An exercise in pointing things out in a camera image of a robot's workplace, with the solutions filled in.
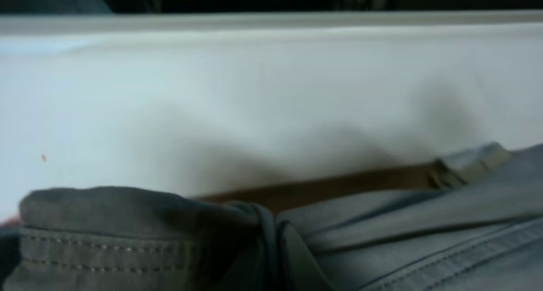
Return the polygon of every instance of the clothing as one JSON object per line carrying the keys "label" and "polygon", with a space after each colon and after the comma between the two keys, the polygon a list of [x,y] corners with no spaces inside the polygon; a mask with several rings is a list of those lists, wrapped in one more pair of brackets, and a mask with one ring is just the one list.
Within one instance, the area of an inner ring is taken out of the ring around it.
{"label": "clothing", "polygon": [[3,287],[533,290],[542,166],[537,146],[460,189],[362,193],[275,219],[258,205],[128,187],[37,191],[21,202],[21,262]]}

